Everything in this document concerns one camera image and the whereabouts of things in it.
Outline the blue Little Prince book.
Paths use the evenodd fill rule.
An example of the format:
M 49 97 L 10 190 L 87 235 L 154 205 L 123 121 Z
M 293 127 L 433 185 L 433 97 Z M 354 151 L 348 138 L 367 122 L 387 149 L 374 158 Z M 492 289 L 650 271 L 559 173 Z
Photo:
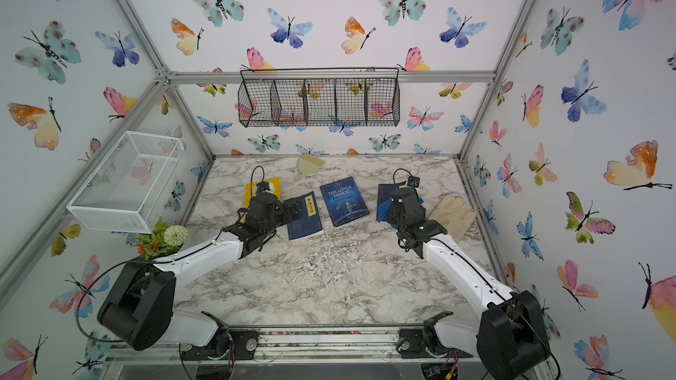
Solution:
M 336 228 L 370 214 L 352 177 L 324 184 L 320 191 L 331 222 Z

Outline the dark blue horse-cover book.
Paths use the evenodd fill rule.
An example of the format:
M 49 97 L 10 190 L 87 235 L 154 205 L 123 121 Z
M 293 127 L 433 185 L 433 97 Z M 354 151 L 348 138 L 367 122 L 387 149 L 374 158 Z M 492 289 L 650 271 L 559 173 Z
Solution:
M 394 191 L 396 188 L 404 188 L 405 186 L 407 185 L 405 185 L 404 183 L 378 185 L 378 207 L 377 207 L 378 222 L 387 222 L 387 216 L 390 209 L 390 193 Z

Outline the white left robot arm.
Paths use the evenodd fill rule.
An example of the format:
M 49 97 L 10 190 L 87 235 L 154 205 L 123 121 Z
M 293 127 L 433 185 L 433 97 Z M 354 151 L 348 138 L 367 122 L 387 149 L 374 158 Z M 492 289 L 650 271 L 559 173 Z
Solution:
M 109 290 L 98 322 L 131 348 L 157 344 L 191 345 L 205 359 L 232 354 L 234 340 L 225 322 L 210 313 L 179 311 L 176 294 L 193 281 L 260 251 L 278 228 L 299 220 L 299 204 L 272 193 L 255 195 L 241 218 L 200 245 L 155 261 L 126 262 Z

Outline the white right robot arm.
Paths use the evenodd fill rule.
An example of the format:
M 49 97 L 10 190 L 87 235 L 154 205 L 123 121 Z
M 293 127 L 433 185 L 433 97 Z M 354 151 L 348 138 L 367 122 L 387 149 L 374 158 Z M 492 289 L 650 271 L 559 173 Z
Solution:
M 415 188 L 394 188 L 387 221 L 397 229 L 399 247 L 443 274 L 472 310 L 466 316 L 443 311 L 425 320 L 420 338 L 400 337 L 401 356 L 476 356 L 495 379 L 519 378 L 552 357 L 538 299 L 515 292 L 477 265 L 443 225 L 428 218 Z

